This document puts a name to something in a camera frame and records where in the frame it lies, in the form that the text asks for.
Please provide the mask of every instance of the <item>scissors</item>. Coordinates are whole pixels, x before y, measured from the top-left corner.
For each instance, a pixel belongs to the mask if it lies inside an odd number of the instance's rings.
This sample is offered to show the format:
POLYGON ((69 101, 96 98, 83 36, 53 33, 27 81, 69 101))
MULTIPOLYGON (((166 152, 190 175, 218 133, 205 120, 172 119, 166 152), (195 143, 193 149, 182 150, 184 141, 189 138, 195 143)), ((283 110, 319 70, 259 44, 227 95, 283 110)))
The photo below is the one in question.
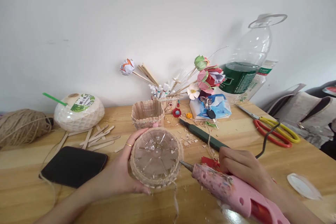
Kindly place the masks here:
MULTIPOLYGON (((267 126, 265 126, 263 123, 266 123, 267 125, 271 126, 271 128, 273 128, 275 125, 278 124, 274 120, 271 120, 271 119, 268 119, 268 118, 265 118, 265 117, 259 117, 259 116, 255 115, 253 113, 250 113, 249 111, 247 111, 246 109, 244 109, 243 107, 241 107, 239 105, 237 105, 237 107, 240 108, 241 110, 243 110, 246 114, 248 114, 250 117, 252 117, 254 119, 253 120, 253 124, 255 125, 255 127, 257 128, 257 130, 259 131, 259 133, 262 134, 263 136, 265 136, 267 132, 263 131, 262 128, 264 130, 266 130, 266 131, 270 131, 271 130, 267 126)), ((292 131, 291 129, 287 128, 283 124, 280 124, 280 127, 276 128, 275 131, 272 132, 272 134, 274 136, 278 137, 283 142, 279 142, 278 140, 274 139, 271 136, 268 136, 268 140, 270 140, 271 142, 275 143, 276 145, 279 145, 279 146, 284 147, 284 148, 290 148, 290 147, 292 147, 292 143, 291 142, 293 142, 293 143, 300 142, 301 139, 299 138, 299 136, 294 131, 292 131), (280 127, 282 129, 284 129, 286 132, 288 132, 292 137, 290 137, 283 130, 281 130, 280 127)))

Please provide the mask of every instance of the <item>black phone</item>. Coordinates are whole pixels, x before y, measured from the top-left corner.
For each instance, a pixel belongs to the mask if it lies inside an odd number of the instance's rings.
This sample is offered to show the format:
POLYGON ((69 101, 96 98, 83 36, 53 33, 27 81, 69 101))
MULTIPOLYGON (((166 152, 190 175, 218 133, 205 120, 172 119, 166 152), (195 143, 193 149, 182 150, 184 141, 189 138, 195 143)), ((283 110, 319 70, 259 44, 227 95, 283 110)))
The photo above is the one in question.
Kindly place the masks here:
POLYGON ((51 182, 78 188, 101 172, 107 159, 103 153, 65 146, 49 161, 41 174, 51 182))

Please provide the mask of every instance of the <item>yellow scissor handle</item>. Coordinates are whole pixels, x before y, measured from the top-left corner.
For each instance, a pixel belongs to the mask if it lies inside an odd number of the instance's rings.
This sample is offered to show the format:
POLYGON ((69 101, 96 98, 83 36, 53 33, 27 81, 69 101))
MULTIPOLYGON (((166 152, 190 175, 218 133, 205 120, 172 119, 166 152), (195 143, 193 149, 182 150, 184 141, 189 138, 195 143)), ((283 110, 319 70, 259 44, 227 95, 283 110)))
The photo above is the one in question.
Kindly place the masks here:
MULTIPOLYGON (((277 121, 274 121, 274 120, 271 120, 271 119, 268 119, 268 118, 265 118, 265 117, 260 117, 259 118, 260 121, 268 124, 269 126, 271 126, 272 128, 278 124, 277 121)), ((287 138, 289 141, 293 142, 293 143, 298 143, 301 141, 300 137, 294 132, 292 131, 291 129, 289 129, 288 127, 286 127, 285 125, 283 124, 280 124, 280 127, 276 128, 275 130, 277 132, 279 132, 281 135, 283 135, 285 138, 287 138), (281 130, 281 128, 283 128, 285 131, 287 131, 292 137, 289 137, 285 132, 283 132, 281 130)))

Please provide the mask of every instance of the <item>power cord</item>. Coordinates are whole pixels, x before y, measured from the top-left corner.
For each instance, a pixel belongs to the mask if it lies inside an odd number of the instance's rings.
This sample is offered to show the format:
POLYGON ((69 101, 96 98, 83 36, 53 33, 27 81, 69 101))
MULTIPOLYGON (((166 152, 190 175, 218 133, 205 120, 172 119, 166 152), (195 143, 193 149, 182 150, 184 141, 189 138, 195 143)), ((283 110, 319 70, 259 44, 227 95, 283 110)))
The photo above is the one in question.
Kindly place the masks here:
POLYGON ((268 136, 277 128, 279 127, 281 124, 281 122, 278 122, 277 125, 275 125, 269 132, 266 133, 265 137, 264 137, 264 142, 262 143, 262 151, 255 157, 255 158, 260 158, 261 155, 265 152, 265 149, 266 149, 266 142, 267 142, 267 138, 268 136))

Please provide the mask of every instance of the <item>green straw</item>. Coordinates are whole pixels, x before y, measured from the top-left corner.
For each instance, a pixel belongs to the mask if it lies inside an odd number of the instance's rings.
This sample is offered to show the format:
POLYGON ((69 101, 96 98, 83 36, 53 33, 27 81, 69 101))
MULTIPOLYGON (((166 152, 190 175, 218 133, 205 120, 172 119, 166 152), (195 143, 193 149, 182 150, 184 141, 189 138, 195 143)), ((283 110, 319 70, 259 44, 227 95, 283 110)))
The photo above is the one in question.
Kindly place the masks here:
POLYGON ((62 104, 62 105, 64 105, 64 106, 66 106, 66 105, 67 105, 66 103, 64 103, 64 102, 62 102, 62 101, 60 101, 60 100, 56 99, 55 97, 51 96, 50 94, 43 93, 43 95, 45 95, 45 96, 49 97, 50 99, 53 99, 54 101, 56 101, 56 102, 58 102, 58 103, 61 103, 61 104, 62 104))

